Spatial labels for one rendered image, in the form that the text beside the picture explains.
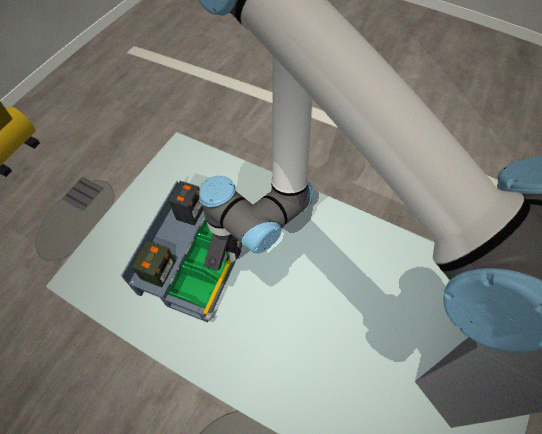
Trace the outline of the yellow long thin bar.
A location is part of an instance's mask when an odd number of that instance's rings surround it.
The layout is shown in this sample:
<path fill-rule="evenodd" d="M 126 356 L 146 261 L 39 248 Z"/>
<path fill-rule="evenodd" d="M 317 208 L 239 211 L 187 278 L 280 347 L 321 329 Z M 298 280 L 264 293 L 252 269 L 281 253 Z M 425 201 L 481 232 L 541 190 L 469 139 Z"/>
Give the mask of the yellow long thin bar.
<path fill-rule="evenodd" d="M 210 300 L 209 300 L 209 302 L 207 304 L 207 307 L 206 307 L 206 309 L 204 311 L 204 314 L 206 314 L 206 315 L 209 312 L 209 309 L 210 309 L 210 307 L 211 307 L 211 305 L 212 305 L 212 303 L 213 303 L 213 301 L 215 299 L 215 296 L 216 296 L 216 294 L 217 294 L 217 292 L 218 292 L 218 290 L 219 290 L 219 288 L 221 286 L 221 283 L 222 283 L 222 281 L 223 281 L 223 279 L 224 279 L 224 277 L 225 277 L 225 275 L 227 273 L 227 270 L 228 270 L 228 268 L 229 268 L 229 266 L 231 264 L 229 261 L 230 261 L 230 259 L 228 259 L 227 264 L 226 264 L 226 266 L 225 266 L 225 268 L 224 268 L 224 270 L 223 270 L 223 272 L 222 272 L 222 274 L 220 276 L 220 279 L 219 279 L 219 281 L 218 281 L 218 283 L 217 283 L 217 285 L 216 285 L 216 287 L 215 287 L 215 289 L 213 291 L 213 294 L 212 294 L 212 296 L 211 296 L 211 298 L 210 298 Z"/>

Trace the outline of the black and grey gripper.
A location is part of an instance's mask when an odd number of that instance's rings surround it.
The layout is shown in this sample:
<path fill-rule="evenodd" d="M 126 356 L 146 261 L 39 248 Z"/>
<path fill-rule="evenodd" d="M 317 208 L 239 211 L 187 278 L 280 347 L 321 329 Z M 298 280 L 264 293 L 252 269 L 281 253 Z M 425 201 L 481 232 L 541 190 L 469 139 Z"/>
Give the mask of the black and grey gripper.
<path fill-rule="evenodd" d="M 233 263 L 240 256 L 240 253 L 241 253 L 241 249 L 239 248 L 240 243 L 239 242 L 237 243 L 237 241 L 238 240 L 234 236 L 231 235 L 227 249 L 226 249 L 226 251 L 228 251 L 228 255 L 230 256 L 230 258 L 228 258 L 228 256 L 225 253 L 225 256 L 224 256 L 225 261 L 228 261 L 228 259 L 230 259 L 229 262 Z"/>

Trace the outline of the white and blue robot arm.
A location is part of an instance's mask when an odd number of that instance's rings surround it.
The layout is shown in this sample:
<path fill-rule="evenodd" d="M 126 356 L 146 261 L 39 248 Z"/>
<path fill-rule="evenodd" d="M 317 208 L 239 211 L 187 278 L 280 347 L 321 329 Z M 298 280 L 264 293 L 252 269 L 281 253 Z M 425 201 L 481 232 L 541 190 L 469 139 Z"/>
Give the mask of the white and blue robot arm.
<path fill-rule="evenodd" d="M 204 266 L 221 269 L 231 235 L 268 250 L 312 203 L 314 100 L 434 239 L 453 324 L 495 350 L 542 349 L 542 156 L 505 166 L 496 187 L 328 0 L 199 2 L 231 13 L 273 55 L 271 192 L 251 204 L 225 176 L 203 182 Z"/>

